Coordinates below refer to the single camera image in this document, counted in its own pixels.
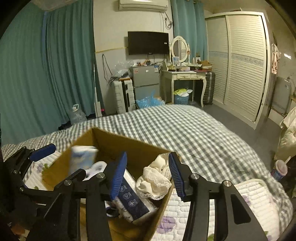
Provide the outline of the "white dressing table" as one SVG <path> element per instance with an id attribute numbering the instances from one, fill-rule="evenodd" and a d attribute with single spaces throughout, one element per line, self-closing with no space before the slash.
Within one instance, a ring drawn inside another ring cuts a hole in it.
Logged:
<path id="1" fill-rule="evenodd" d="M 193 101 L 195 97 L 196 82 L 202 83 L 200 104 L 201 108 L 204 107 L 203 97 L 207 85 L 205 72 L 171 72 L 162 70 L 160 80 L 161 98 L 165 101 L 165 103 L 174 103 L 174 91 L 181 87 L 187 87 L 193 90 L 193 92 L 190 94 Z"/>

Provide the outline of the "white twisted towel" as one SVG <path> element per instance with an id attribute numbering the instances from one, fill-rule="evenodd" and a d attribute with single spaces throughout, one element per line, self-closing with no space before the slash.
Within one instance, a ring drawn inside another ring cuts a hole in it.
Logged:
<path id="1" fill-rule="evenodd" d="M 98 173 L 104 172 L 107 164 L 104 161 L 98 161 L 94 163 L 92 166 L 89 165 L 83 165 L 82 168 L 86 172 L 86 176 L 83 179 L 83 181 L 87 181 L 91 179 L 93 176 L 95 176 Z"/>

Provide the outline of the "purple drink cup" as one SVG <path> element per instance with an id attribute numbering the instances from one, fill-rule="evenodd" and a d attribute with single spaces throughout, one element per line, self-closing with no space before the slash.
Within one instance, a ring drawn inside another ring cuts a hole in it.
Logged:
<path id="1" fill-rule="evenodd" d="M 285 177 L 288 173 L 287 163 L 292 157 L 289 156 L 285 161 L 277 160 L 274 164 L 274 168 L 271 171 L 272 177 L 276 181 L 280 181 L 283 177 Z"/>

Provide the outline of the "grey washing machine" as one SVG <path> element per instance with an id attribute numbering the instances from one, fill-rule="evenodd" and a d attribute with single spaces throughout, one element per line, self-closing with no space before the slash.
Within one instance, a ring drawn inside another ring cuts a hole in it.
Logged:
<path id="1" fill-rule="evenodd" d="M 290 106 L 292 85 L 289 80 L 277 77 L 275 81 L 271 108 L 281 115 L 286 115 Z"/>

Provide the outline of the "black wall television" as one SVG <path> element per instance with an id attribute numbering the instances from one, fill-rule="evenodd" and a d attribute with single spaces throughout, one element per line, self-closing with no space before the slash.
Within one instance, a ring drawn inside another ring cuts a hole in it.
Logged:
<path id="1" fill-rule="evenodd" d="M 127 33 L 130 55 L 169 54 L 169 34 L 161 32 L 129 31 Z"/>

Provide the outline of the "cream lace cloth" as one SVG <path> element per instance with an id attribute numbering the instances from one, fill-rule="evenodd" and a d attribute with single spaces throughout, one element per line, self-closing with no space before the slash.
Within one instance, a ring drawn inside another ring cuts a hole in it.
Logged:
<path id="1" fill-rule="evenodd" d="M 135 188 L 141 197 L 152 200 L 161 200 L 167 195 L 171 188 L 169 153 L 159 154 L 153 162 L 143 168 Z"/>

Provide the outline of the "teal curtain left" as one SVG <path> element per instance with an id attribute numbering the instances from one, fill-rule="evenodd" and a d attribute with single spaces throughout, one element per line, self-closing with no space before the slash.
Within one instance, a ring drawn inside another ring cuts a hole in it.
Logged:
<path id="1" fill-rule="evenodd" d="M 52 133 L 78 104 L 95 112 L 93 1 L 26 4 L 1 37 L 1 142 Z"/>

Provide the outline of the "white floral quilt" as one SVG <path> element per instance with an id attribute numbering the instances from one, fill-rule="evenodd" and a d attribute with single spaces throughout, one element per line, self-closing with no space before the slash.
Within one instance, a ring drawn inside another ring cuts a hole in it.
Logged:
<path id="1" fill-rule="evenodd" d="M 266 240 L 257 218 L 234 185 L 225 180 L 214 183 L 191 172 L 169 154 L 169 168 L 178 197 L 190 203 L 184 240 L 206 240 L 209 224 L 209 201 L 215 200 L 214 240 Z"/>

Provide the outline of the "clear water jug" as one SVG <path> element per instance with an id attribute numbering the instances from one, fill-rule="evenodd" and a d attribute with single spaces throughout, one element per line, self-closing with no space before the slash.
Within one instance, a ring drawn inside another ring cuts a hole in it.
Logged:
<path id="1" fill-rule="evenodd" d="M 69 110 L 69 119 L 71 125 L 76 125 L 87 120 L 85 113 L 79 108 L 79 104 L 74 104 Z"/>

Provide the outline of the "grey mini fridge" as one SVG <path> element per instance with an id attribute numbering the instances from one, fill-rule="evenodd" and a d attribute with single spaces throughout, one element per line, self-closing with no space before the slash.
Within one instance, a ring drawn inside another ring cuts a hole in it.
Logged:
<path id="1" fill-rule="evenodd" d="M 159 66 L 135 66 L 131 67 L 132 81 L 135 99 L 140 100 L 149 97 L 160 97 L 159 94 Z"/>

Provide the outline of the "small blue tissue pack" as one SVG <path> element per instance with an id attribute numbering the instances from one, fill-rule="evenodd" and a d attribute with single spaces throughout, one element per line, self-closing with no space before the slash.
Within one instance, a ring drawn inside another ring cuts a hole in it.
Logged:
<path id="1" fill-rule="evenodd" d="M 78 169 L 89 169 L 95 163 L 97 153 L 98 149 L 94 146 L 73 146 L 68 174 L 71 175 Z"/>

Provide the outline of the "white jacket on chair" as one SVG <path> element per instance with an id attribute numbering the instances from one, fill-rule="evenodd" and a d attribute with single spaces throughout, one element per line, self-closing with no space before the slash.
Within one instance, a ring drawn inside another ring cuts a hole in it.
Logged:
<path id="1" fill-rule="evenodd" d="M 295 156 L 295 109 L 280 124 L 281 134 L 274 160 L 285 161 Z"/>

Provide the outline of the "navy white tissue pack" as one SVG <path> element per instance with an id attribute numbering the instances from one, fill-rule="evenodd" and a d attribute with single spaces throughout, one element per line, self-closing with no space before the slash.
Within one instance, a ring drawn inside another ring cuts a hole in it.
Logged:
<path id="1" fill-rule="evenodd" d="M 135 185 L 135 179 L 125 170 L 118 196 L 105 203 L 108 217 L 124 218 L 134 225 L 141 225 L 156 214 L 158 208 L 148 198 L 141 197 Z"/>

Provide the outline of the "grey checked bed sheet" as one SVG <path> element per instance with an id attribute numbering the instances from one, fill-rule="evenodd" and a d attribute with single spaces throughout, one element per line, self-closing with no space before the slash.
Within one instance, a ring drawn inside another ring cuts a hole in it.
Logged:
<path id="1" fill-rule="evenodd" d="M 288 195 L 255 150 L 210 114 L 189 105 L 156 106 L 88 120 L 63 131 L 4 145 L 3 157 L 7 159 L 24 146 L 38 149 L 50 143 L 63 152 L 93 127 L 177 152 L 193 172 L 209 181 L 227 179 L 237 184 L 262 179 L 278 207 L 281 228 L 292 220 L 293 206 Z"/>

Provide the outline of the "white louvred wardrobe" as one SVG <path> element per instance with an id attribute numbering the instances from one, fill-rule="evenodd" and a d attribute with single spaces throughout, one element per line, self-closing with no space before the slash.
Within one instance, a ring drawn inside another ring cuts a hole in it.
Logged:
<path id="1" fill-rule="evenodd" d="M 271 75 L 265 16 L 256 11 L 232 11 L 205 20 L 208 61 L 216 74 L 213 102 L 256 129 Z"/>

